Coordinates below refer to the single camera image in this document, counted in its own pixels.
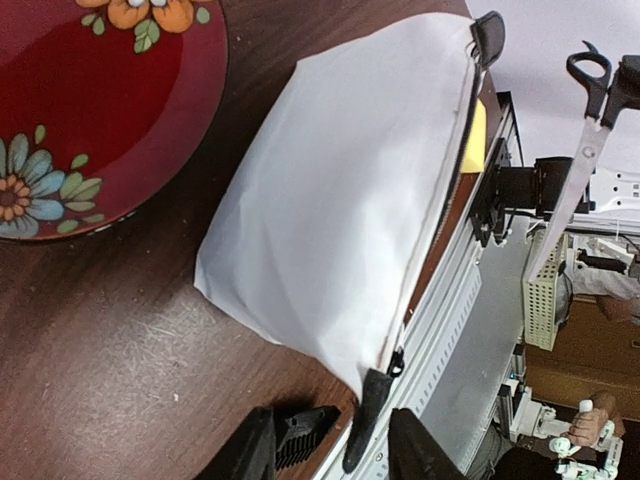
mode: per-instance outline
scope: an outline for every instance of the leaf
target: leaf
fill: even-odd
[[[44,137],[47,136],[47,128],[44,125],[38,125],[36,127],[36,133],[34,135],[34,140],[36,145],[40,145],[44,140]]]
[[[90,27],[96,18],[98,18],[97,13],[90,13],[89,15],[85,15],[84,17],[82,17],[80,23],[82,23],[82,26],[84,27]]]
[[[160,40],[160,27],[150,18],[139,23],[134,32],[136,42],[133,45],[133,51],[138,54],[148,51]]]
[[[104,35],[106,27],[104,25],[104,20],[102,17],[98,17],[98,19],[93,23],[93,33],[97,36]]]
[[[58,225],[58,233],[60,235],[67,235],[78,228],[79,222],[77,220],[65,220]]]
[[[198,23],[201,25],[209,23],[211,21],[211,14],[209,13],[209,10],[204,7],[198,8],[196,11],[196,20],[198,20]]]
[[[65,203],[64,206],[74,212],[87,212],[95,208],[96,204],[93,202],[69,202]]]
[[[86,153],[81,153],[71,162],[71,169],[77,170],[84,167],[87,163],[89,163],[89,155],[87,155]]]
[[[89,180],[82,182],[82,184],[73,191],[70,198],[74,202],[86,202],[88,200],[93,200],[98,192],[100,192],[101,188],[101,178],[90,178]]]
[[[76,188],[82,183],[82,174],[80,172],[73,172],[65,178],[62,187],[60,187],[60,198],[65,200],[69,198]]]
[[[104,222],[105,216],[101,213],[96,213],[95,215],[90,215],[88,217],[84,217],[82,220],[87,223],[100,223]]]

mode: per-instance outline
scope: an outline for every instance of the zipper pouch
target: zipper pouch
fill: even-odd
[[[490,15],[418,15],[298,62],[200,247],[209,301],[359,399],[387,371],[454,193],[504,42]],[[496,18],[497,37],[481,23]]]

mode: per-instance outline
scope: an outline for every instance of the plate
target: plate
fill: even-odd
[[[23,0],[0,11],[0,238],[61,238],[125,217],[211,124],[228,57],[219,3]]]

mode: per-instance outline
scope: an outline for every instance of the scissors blade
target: scissors blade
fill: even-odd
[[[595,119],[587,118],[585,121],[578,151],[573,157],[573,162],[571,162],[571,168],[551,216],[551,221],[547,226],[542,245],[525,270],[525,279],[528,282],[536,280],[547,258],[549,258],[549,255],[558,244],[565,228],[571,223],[578,203],[580,203],[580,199],[587,185],[589,185],[593,169],[598,163],[609,133],[611,133],[611,130],[606,127],[597,130]]]

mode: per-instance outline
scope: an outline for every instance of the flower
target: flower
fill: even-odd
[[[135,27],[151,10],[158,25],[169,33],[183,33],[191,26],[195,15],[193,2],[194,0],[76,0],[84,8],[108,5],[109,21],[121,30]]]
[[[64,215],[57,200],[44,197],[62,187],[65,174],[53,171],[53,159],[47,150],[29,156],[29,140],[17,134],[9,151],[0,139],[0,236],[31,238],[39,230],[39,221],[55,221]]]

